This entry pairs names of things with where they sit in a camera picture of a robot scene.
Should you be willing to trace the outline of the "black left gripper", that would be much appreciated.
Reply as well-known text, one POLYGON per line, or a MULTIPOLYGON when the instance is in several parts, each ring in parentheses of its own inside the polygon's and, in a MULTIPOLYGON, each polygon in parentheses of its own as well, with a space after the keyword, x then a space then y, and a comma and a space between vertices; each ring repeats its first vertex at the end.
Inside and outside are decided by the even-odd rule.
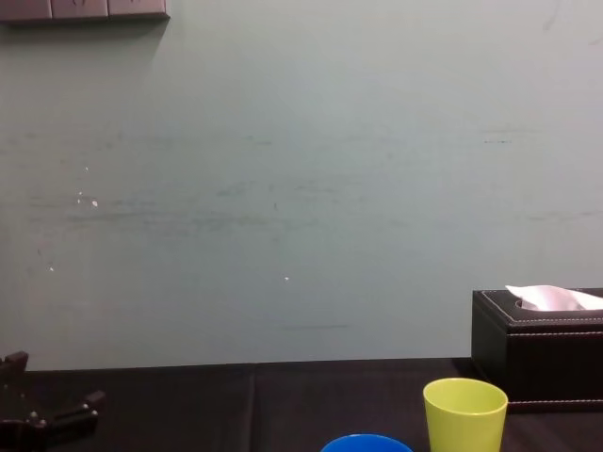
POLYGON ((88 434, 97 428, 106 394, 96 391, 57 412, 31 410, 25 420, 24 375, 29 355, 18 351, 1 359, 1 450, 45 451, 58 434, 88 434))

